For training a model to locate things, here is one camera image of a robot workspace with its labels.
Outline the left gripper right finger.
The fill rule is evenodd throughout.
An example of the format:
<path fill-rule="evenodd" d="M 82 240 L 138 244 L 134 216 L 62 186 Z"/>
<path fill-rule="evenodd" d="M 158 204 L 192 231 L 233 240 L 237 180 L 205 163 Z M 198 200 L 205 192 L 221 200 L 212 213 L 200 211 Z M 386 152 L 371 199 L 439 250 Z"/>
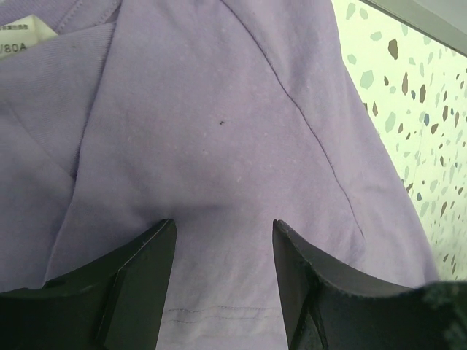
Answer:
<path fill-rule="evenodd" d="M 289 349 L 465 349 L 466 283 L 402 287 L 337 260 L 282 220 L 274 262 Z"/>

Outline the aluminium rail frame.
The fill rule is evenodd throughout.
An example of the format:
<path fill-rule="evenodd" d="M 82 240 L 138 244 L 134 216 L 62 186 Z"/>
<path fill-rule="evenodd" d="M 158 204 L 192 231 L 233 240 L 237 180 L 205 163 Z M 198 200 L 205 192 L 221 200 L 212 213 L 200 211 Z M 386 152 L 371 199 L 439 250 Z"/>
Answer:
<path fill-rule="evenodd" d="M 363 0 L 410 28 L 466 55 L 466 2 Z"/>

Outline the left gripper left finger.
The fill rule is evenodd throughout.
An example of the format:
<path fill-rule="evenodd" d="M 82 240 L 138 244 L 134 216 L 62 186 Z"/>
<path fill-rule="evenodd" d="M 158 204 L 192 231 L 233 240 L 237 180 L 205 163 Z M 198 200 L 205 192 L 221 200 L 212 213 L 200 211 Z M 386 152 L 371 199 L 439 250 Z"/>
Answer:
<path fill-rule="evenodd" d="M 177 229 L 164 219 L 41 289 L 1 294 L 2 349 L 155 349 Z"/>

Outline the purple t-shirt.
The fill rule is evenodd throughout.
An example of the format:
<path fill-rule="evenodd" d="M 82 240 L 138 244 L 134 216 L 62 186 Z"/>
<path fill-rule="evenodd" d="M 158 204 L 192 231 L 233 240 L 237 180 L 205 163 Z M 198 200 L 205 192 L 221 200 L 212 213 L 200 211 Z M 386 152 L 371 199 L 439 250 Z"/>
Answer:
<path fill-rule="evenodd" d="M 438 279 L 329 1 L 3 1 L 1 289 L 177 225 L 159 349 L 285 349 L 275 219 L 369 275 Z"/>

